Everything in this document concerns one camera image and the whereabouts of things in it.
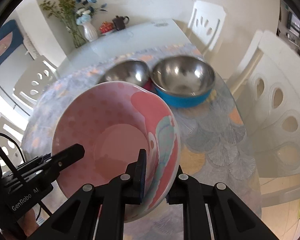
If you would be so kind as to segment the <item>left hand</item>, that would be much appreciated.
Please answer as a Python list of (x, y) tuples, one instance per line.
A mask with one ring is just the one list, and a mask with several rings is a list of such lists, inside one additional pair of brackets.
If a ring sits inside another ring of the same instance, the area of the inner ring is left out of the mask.
[[(39, 225), (36, 222), (36, 214), (34, 209), (30, 209), (29, 211), (27, 211), (27, 213), (25, 213), (25, 215), (18, 220), (18, 224), (21, 226), (23, 232), (25, 233), (26, 239), (30, 235), (32, 235), (39, 227)], [(2, 230), (1, 234), (7, 240), (16, 240), (14, 236), (12, 236), (5, 230)]]

